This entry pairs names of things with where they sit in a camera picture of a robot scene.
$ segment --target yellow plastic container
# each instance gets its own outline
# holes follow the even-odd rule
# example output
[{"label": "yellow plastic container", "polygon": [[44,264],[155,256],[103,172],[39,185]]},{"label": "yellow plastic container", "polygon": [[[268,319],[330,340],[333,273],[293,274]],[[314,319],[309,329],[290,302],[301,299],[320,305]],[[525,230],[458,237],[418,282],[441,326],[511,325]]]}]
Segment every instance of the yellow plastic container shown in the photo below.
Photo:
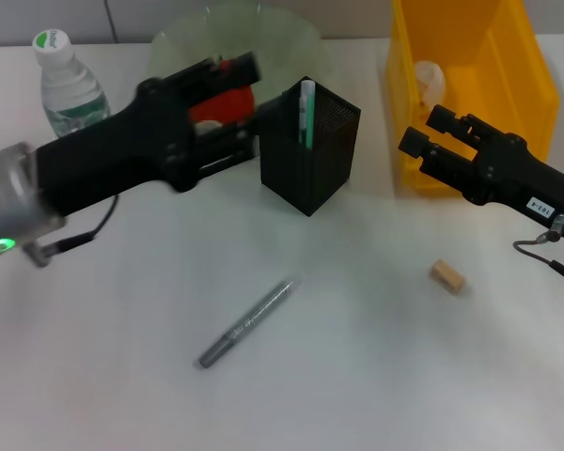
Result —
[{"label": "yellow plastic container", "polygon": [[[446,77],[443,105],[458,117],[473,114],[502,132],[521,135],[545,161],[556,123],[559,96],[522,0],[393,0],[395,18],[386,64],[386,96],[395,146],[408,126],[431,141],[472,159],[474,150],[426,127],[416,61],[429,60]],[[399,152],[402,184],[419,194],[456,193],[419,172],[421,160]]]}]

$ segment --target white cap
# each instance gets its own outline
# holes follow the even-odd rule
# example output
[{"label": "white cap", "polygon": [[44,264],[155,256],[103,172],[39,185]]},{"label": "white cap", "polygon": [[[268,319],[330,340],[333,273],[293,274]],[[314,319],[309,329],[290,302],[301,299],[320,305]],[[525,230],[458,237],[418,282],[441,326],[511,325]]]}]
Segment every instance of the white cap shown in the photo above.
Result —
[{"label": "white cap", "polygon": [[43,68],[66,64],[75,55],[69,36],[60,30],[42,31],[34,38],[32,46]]}]

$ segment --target small wooden cube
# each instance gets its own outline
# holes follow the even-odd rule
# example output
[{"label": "small wooden cube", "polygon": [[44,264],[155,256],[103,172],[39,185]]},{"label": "small wooden cube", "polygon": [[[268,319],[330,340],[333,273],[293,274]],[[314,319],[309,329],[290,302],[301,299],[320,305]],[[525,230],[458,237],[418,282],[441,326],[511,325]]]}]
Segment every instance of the small wooden cube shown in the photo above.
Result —
[{"label": "small wooden cube", "polygon": [[443,260],[438,260],[432,265],[431,277],[451,294],[459,294],[465,284],[462,275]]}]

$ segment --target white tabletop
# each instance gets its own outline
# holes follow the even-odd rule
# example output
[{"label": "white tabletop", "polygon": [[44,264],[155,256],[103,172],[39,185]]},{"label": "white tabletop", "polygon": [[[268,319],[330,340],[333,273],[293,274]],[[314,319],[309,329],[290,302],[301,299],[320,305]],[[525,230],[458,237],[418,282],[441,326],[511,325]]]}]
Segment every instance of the white tabletop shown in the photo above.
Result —
[{"label": "white tabletop", "polygon": [[[564,171],[564,37],[540,43],[562,95],[550,163]],[[327,45],[330,87],[362,116],[351,180],[313,217],[250,162],[187,194],[124,193],[95,242],[44,270],[0,257],[0,451],[564,450],[564,280],[511,248],[541,227],[502,206],[396,196],[388,42]],[[78,55],[119,110],[149,47]],[[50,136],[31,49],[0,49],[0,148]],[[564,242],[545,253],[564,263]],[[437,258],[467,277],[459,298],[427,277]],[[211,369],[193,366],[288,274],[304,279],[291,298]]]}]

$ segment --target pen holder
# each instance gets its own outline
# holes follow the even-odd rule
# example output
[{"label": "pen holder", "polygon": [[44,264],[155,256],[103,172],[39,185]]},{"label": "pen holder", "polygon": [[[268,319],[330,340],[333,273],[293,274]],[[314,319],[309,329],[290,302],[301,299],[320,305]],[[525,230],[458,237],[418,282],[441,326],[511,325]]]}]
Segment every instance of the pen holder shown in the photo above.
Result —
[{"label": "pen holder", "polygon": [[261,183],[307,216],[349,179],[361,110],[316,84],[313,146],[299,143],[301,82],[259,133]]}]

